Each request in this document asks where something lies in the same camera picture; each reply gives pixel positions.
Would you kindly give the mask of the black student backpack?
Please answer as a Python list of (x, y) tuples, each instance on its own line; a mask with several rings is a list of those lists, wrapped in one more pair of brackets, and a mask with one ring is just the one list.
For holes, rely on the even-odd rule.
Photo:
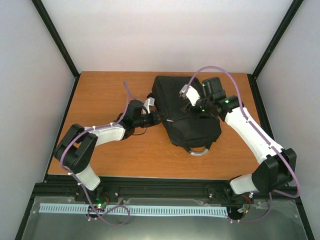
[(154, 79), (149, 97), (163, 116), (163, 126), (171, 143), (185, 149), (193, 157), (202, 157), (210, 150), (222, 133), (218, 117), (187, 109), (189, 101), (179, 95), (190, 76), (158, 75)]

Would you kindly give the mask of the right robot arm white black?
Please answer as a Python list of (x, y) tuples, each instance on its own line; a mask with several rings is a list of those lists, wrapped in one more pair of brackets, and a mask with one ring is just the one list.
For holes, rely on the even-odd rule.
[(186, 84), (179, 94), (189, 101), (192, 113), (208, 113), (230, 126), (253, 153), (258, 168), (229, 182), (229, 195), (244, 193), (279, 193), (279, 187), (297, 181), (294, 173), (297, 155), (291, 148), (276, 143), (252, 118), (238, 95), (227, 96), (218, 77), (202, 81), (203, 96)]

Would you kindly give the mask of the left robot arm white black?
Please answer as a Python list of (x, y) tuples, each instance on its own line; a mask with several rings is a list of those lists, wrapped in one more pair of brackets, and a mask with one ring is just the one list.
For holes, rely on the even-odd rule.
[(87, 188), (86, 195), (92, 201), (99, 201), (104, 195), (104, 188), (99, 185), (101, 180), (90, 166), (95, 148), (125, 140), (135, 134), (136, 128), (146, 129), (161, 123), (161, 114), (150, 109), (154, 105), (153, 97), (148, 97), (145, 102), (134, 99), (115, 122), (92, 127), (73, 124), (54, 150), (53, 156), (60, 166)]

